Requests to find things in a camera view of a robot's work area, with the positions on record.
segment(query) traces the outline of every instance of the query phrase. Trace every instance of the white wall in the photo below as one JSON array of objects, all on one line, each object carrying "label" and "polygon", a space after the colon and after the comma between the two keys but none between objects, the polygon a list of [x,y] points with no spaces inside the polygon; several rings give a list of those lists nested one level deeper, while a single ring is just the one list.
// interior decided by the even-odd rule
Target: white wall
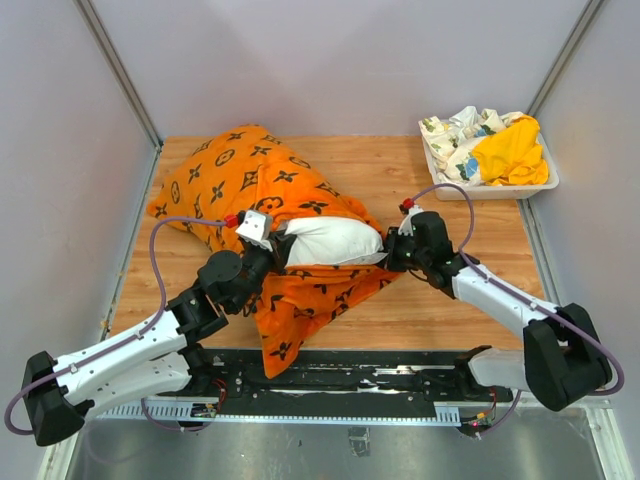
[{"label": "white wall", "polygon": [[526,109],[586,0],[94,0],[163,136],[415,134]]},{"label": "white wall", "polygon": [[[31,354],[97,339],[153,153],[73,2],[0,2],[0,65],[4,411]],[[0,427],[0,477],[42,453]]]},{"label": "white wall", "polygon": [[560,186],[534,197],[563,300],[626,367],[618,422],[640,475],[640,3],[608,2],[539,115]]}]

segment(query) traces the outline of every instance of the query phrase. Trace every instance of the white pillow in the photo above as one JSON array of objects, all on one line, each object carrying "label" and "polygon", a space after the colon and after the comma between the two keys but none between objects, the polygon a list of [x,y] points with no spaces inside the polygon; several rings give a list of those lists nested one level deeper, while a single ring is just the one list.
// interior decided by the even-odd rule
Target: white pillow
[{"label": "white pillow", "polygon": [[295,234],[287,266],[374,265],[387,254],[380,234],[366,223],[342,217],[289,220],[287,234]]}]

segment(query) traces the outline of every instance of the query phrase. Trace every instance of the metal floor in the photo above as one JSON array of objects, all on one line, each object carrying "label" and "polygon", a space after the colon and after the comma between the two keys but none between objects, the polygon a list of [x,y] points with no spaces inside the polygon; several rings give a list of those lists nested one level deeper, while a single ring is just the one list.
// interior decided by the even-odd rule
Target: metal floor
[{"label": "metal floor", "polygon": [[605,478],[581,409],[518,409],[482,441],[455,428],[372,426],[368,449],[344,425],[214,423],[180,434],[101,420],[86,430],[67,480]]}]

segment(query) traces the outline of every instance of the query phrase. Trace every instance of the red connector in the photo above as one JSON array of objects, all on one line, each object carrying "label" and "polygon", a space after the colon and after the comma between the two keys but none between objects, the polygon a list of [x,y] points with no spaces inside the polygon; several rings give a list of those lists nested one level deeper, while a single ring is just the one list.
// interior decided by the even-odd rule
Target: red connector
[{"label": "red connector", "polygon": [[224,221],[227,222],[227,227],[229,228],[237,227],[238,223],[240,223],[237,215],[227,215],[224,217]]},{"label": "red connector", "polygon": [[398,206],[400,207],[400,211],[406,215],[407,213],[409,213],[409,209],[415,204],[416,202],[414,202],[411,198],[405,198]]},{"label": "red connector", "polygon": [[416,202],[414,202],[412,199],[407,198],[405,200],[402,201],[402,207],[406,208],[407,210],[409,210],[411,207],[413,207],[416,204]]}]

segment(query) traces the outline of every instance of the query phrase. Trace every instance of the yellow cloth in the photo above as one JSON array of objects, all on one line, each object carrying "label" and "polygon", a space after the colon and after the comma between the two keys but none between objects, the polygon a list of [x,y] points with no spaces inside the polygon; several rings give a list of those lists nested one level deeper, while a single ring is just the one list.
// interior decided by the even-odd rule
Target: yellow cloth
[{"label": "yellow cloth", "polygon": [[542,185],[549,167],[536,143],[540,125],[523,115],[509,128],[486,137],[472,151],[487,185]]}]

